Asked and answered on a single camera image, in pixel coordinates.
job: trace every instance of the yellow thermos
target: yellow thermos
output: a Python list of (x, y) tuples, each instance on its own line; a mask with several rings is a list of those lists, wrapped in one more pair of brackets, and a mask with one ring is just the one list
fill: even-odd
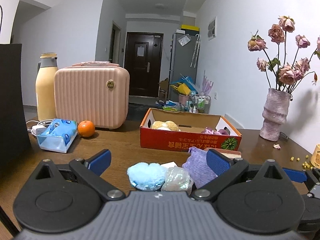
[(56, 118), (54, 103), (54, 75), (58, 70), (57, 54), (41, 55), (36, 78), (36, 101), (39, 121)]

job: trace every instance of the red cardboard box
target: red cardboard box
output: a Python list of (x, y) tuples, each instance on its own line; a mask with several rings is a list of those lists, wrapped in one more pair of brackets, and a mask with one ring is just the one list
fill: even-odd
[[(173, 121), (180, 131), (151, 129), (154, 121)], [(229, 129), (230, 135), (202, 134), (206, 128), (214, 130)], [(193, 114), (189, 112), (170, 112), (150, 108), (140, 125), (140, 146), (142, 148), (188, 151), (190, 147), (208, 147), (238, 150), (242, 135), (223, 116)]]

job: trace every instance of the vase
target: vase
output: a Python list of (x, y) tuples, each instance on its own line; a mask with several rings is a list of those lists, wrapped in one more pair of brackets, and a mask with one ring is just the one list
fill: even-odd
[(269, 88), (262, 117), (263, 126), (260, 136), (266, 140), (276, 142), (280, 135), (280, 127), (287, 121), (290, 94)]

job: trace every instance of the metal screw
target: metal screw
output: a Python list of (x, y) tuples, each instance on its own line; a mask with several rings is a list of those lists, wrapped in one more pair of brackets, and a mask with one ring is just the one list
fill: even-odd
[(120, 198), (122, 197), (123, 193), (122, 191), (118, 190), (118, 189), (113, 189), (108, 191), (107, 196), (111, 197), (111, 198)]
[(195, 195), (199, 198), (203, 197), (209, 197), (210, 196), (210, 191), (207, 189), (198, 189), (195, 191)]

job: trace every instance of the brown tabletop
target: brown tabletop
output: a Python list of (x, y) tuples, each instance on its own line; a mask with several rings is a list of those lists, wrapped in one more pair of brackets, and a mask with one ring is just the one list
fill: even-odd
[[(100, 150), (108, 148), (112, 153), (112, 162), (101, 177), (128, 193), (132, 190), (126, 174), (128, 167), (138, 162), (162, 164), (172, 161), (181, 166), (189, 157), (186, 152), (141, 148), (139, 125), (138, 122), (126, 121), (119, 129), (113, 131), (97, 130), (92, 139), (77, 137), (68, 150), (68, 154), (43, 151), (38, 147), (36, 139), (30, 135), (32, 149), (0, 171), (0, 205), (17, 225), (12, 212), (13, 201), (42, 159), (49, 158), (56, 164), (62, 164), (77, 157), (87, 159)], [(282, 167), (301, 170), (302, 162), (306, 160), (305, 156), (307, 154), (311, 156), (309, 152), (290, 139), (288, 141), (279, 140), (277, 143), (280, 144), (281, 149), (278, 150), (272, 147), (273, 142), (259, 137), (258, 130), (241, 129), (239, 131), (243, 137), (238, 151), (252, 164), (262, 164), (266, 159), (275, 159)], [(290, 161), (291, 156), (295, 157), (293, 162)], [(301, 194), (307, 192), (304, 184), (295, 183), (295, 185)], [(0, 240), (10, 238), (10, 234), (0, 223)]]

